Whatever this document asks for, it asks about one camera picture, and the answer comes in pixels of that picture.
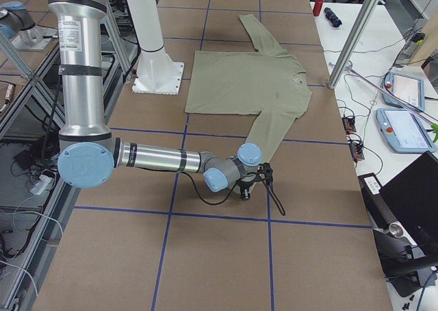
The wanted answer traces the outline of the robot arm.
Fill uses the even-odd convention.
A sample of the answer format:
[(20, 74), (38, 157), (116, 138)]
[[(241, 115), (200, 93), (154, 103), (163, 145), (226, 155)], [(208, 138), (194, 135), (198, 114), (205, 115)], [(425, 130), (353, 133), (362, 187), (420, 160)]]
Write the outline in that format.
[(171, 173), (200, 173), (213, 192), (258, 181), (261, 150), (243, 144), (235, 156), (221, 159), (195, 152), (126, 142), (112, 135), (104, 119), (101, 21), (107, 0), (48, 0), (57, 16), (65, 125), (60, 130), (57, 169), (77, 188), (106, 182), (118, 166)]

